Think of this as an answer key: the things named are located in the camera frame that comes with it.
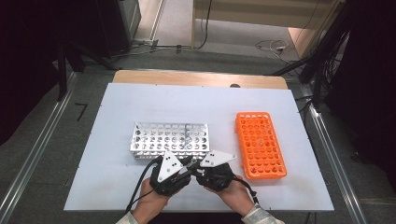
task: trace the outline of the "person's left hand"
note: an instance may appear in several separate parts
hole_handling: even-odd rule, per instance
[[[147,178],[142,182],[140,196],[143,196],[150,191],[152,191],[152,187],[149,184],[149,178]],[[168,204],[169,199],[170,197],[159,195],[154,190],[137,201],[136,208],[132,212],[132,215],[137,223],[146,224],[160,214],[163,208]]]

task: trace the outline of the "orange plastic rack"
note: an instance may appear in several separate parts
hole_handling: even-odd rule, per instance
[[[284,177],[286,166],[270,115],[266,112],[240,112],[235,122],[246,177]]]

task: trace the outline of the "dark fabric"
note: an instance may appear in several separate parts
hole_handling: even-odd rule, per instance
[[[353,146],[396,189],[395,1],[361,1],[344,58],[325,99],[356,134]]]
[[[58,74],[52,65],[56,39],[47,10],[34,1],[0,4],[1,145],[56,84]]]

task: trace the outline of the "hand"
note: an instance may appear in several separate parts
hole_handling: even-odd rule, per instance
[[[205,189],[219,195],[225,204],[227,204],[236,213],[239,213],[242,217],[245,217],[254,206],[253,201],[251,201],[248,196],[246,187],[238,181],[233,180],[227,189],[220,192],[215,192],[209,188]]]
[[[142,182],[140,196],[143,196],[150,191],[152,191],[152,187],[149,184],[149,178],[147,178]],[[137,201],[137,206],[132,215],[134,216],[134,219],[136,219],[137,223],[146,224],[160,214],[163,208],[168,204],[169,199],[170,197],[159,195],[154,190]]]

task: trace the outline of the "sleeve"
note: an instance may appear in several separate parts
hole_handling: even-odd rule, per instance
[[[134,219],[132,214],[129,212],[122,219],[120,219],[116,224],[138,224],[138,223]]]
[[[241,220],[245,224],[285,224],[283,221],[277,220],[267,211],[262,209],[257,203]]]

